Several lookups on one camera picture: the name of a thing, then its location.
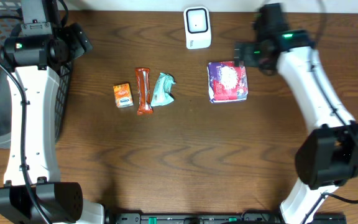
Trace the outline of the purple snack packet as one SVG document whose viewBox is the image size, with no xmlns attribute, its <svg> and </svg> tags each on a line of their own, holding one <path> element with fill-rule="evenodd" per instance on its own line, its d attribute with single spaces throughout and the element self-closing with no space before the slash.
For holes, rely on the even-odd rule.
<svg viewBox="0 0 358 224">
<path fill-rule="evenodd" d="M 247 99 L 249 88 L 245 66 L 237 67 L 234 61 L 210 62 L 207 71 L 211 103 L 233 103 Z"/>
</svg>

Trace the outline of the orange red snack bar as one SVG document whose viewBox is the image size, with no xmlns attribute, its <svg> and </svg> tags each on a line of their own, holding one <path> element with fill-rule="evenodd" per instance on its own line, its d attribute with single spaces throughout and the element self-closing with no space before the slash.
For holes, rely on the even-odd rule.
<svg viewBox="0 0 358 224">
<path fill-rule="evenodd" d="M 149 72 L 150 70 L 148 68 L 135 69 L 137 88 L 139 94 L 139 108 L 137 110 L 138 115 L 153 113 L 153 109 L 150 104 L 151 99 L 150 99 Z"/>
</svg>

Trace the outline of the small orange box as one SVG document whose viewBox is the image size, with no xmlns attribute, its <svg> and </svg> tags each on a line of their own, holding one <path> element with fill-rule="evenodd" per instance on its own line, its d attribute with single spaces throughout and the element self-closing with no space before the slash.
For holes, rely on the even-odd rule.
<svg viewBox="0 0 358 224">
<path fill-rule="evenodd" d="M 113 86 L 116 106 L 125 108 L 133 105 L 131 88 L 128 83 Z"/>
</svg>

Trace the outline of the teal snack wrapper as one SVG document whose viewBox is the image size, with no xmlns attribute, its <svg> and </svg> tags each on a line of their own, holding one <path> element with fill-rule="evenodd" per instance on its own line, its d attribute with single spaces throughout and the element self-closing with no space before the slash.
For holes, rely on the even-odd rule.
<svg viewBox="0 0 358 224">
<path fill-rule="evenodd" d="M 170 74 L 161 73 L 154 87 L 151 107 L 165 106 L 174 102 L 171 90 L 175 84 L 174 78 Z"/>
</svg>

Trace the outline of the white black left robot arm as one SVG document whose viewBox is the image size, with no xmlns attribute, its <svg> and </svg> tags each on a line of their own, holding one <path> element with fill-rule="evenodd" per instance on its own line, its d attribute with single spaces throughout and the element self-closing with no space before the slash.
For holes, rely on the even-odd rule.
<svg viewBox="0 0 358 224">
<path fill-rule="evenodd" d="M 105 207 L 86 200 L 80 184 L 62 182 L 55 152 L 60 79 L 93 47 L 68 24 L 63 1 L 22 1 L 18 29 L 1 50 L 11 92 L 11 147 L 0 215 L 13 223 L 110 223 Z"/>
</svg>

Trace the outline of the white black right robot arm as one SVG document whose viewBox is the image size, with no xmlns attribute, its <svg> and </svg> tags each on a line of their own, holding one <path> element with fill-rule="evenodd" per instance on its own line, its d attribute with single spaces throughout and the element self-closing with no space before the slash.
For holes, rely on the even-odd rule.
<svg viewBox="0 0 358 224">
<path fill-rule="evenodd" d="M 297 180 L 280 204 L 282 223 L 311 223 L 318 208 L 348 180 L 358 176 L 358 122 L 342 104 L 326 76 L 317 49 L 325 30 L 322 16 L 315 38 L 290 28 L 279 3 L 257 11 L 253 42 L 234 47 L 235 66 L 280 75 L 303 115 L 308 137 L 295 154 Z"/>
</svg>

